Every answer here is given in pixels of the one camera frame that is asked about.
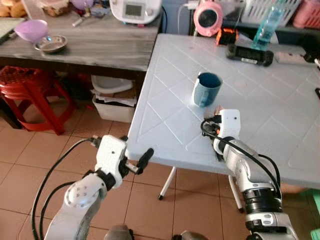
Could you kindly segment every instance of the black cable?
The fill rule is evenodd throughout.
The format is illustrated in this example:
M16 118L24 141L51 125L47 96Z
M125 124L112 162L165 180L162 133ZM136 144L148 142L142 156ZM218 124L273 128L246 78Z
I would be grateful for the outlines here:
M91 137L91 138L86 138L86 139L82 139L78 142L76 142L72 147L69 148L68 151L66 151L62 157L60 157L58 159L58 161L56 161L56 163L50 168L50 170L48 171L48 173L46 174L46 176L44 177L44 180L42 181L41 183L41 186L38 190L38 192L36 193L36 196L35 196L35 199L34 199L34 202L33 202L33 206L32 206L32 213L31 213L31 227L32 227L32 233L33 233L33 236L34 236L34 239L35 240L39 240L39 235L37 233L37 229L36 229L36 219L35 219L35 215L36 215L36 208L37 208L37 205L38 205L38 201L39 201L39 198L40 198L40 195L48 181L48 178L50 177L51 173L53 172L53 170L56 168L56 166L58 166L62 160L76 147L78 146L79 144L83 143L83 142L86 142L86 141L89 141L89 142L93 142L95 140L95 138Z
M257 160L255 157L253 157L252 155L250 155L248 152L246 152L245 150L243 150L242 148L238 147L237 145L233 144L232 142L229 142L219 136L216 136L216 135L213 135L211 134L210 132L206 131L204 129L204 124L207 122L207 119L204 120L200 127L201 127L201 130L202 132L209 136L209 137L212 137L212 138L215 138L215 139L218 139L220 140L221 142L225 143L225 144L228 144L230 145L231 147L233 147L234 149L238 150L239 152L241 152L242 154L244 154L245 156L247 156L248 158L250 158L252 161L254 161L256 164L258 164L265 172L266 174L271 178L275 188L276 188L276 192L277 192L277 195L278 195L278 198L281 199L282 196L281 196L281 191L280 191L280 186L278 185L277 183L277 180L275 179L275 177L272 175L272 173L269 171L268 168L266 168L266 166L264 166L259 160Z
M259 157L269 160L269 162L272 164L272 166L275 170L275 174L276 174L276 181L277 181L279 187L281 187L280 172L279 172L279 169L278 169L276 163L270 157L268 157L266 155L259 154Z
M164 6L162 6L164 15L165 15L165 28L164 28L164 33L167 33L167 27L168 27L168 15L167 15L167 11L165 10Z
M50 199L52 198L52 196L59 190L59 189L62 189L63 187L65 186L68 186L68 185L72 185L74 184L75 181L69 181L69 182L66 182L66 183L63 183L59 186L57 186L55 189L53 189L53 191L50 193L50 195L46 198L44 204L43 204L43 208L41 210L41 216L40 216L40 227L39 227L39 232L40 232L40 239L43 240L45 239L45 236L44 236L44 228L43 228L43 221L44 221L44 217L45 217L45 213L46 213L46 209L47 209L47 206L49 204L49 201Z

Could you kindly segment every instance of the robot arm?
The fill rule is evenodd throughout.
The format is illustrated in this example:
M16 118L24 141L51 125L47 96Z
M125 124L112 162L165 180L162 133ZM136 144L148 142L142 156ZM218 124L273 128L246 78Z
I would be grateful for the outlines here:
M118 188L129 171L142 173L154 153L150 148L134 166L127 162L126 149L125 141L111 135L102 137L96 155L95 172L88 172L67 189L62 207L53 218L45 240L87 238L90 222L107 192Z
M240 127L240 113L233 109L222 109L201 125L202 134L211 138L218 159L225 161L243 194L245 225L251 232L247 240L297 240L289 216L282 211L280 186L267 174L275 175L274 166L239 140Z

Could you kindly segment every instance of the white cable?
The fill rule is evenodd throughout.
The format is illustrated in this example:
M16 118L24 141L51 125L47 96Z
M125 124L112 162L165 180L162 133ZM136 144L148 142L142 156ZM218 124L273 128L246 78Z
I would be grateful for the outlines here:
M178 25L178 34L180 35L180 14L181 14L181 10L184 8L184 7L187 7L188 4L185 3L185 4L182 4L179 6L179 10L178 10L178 21L177 21L177 25Z

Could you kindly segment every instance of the wooden table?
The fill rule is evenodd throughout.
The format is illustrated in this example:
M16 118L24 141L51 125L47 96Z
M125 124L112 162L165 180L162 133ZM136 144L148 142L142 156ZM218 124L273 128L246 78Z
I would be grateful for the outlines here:
M113 15L88 18L80 26L79 17L69 13L47 16L49 34L67 38L67 48L56 54L43 54L28 41L16 37L0 44L0 66L39 68L84 73L136 81L140 94L151 54L161 25L161 16L139 28L123 24Z

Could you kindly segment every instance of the red stool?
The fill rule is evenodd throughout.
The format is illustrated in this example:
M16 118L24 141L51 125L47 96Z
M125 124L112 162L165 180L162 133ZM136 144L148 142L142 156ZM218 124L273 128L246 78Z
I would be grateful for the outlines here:
M14 112L19 122L31 131L53 129L57 135L62 134L64 122L73 113L76 105L59 82L48 71L34 68L6 66L0 71L0 90L6 102ZM64 113L57 117L49 106L46 97L64 96L69 105ZM14 100L22 100L19 106ZM23 114L34 104L44 116L44 123L27 123Z

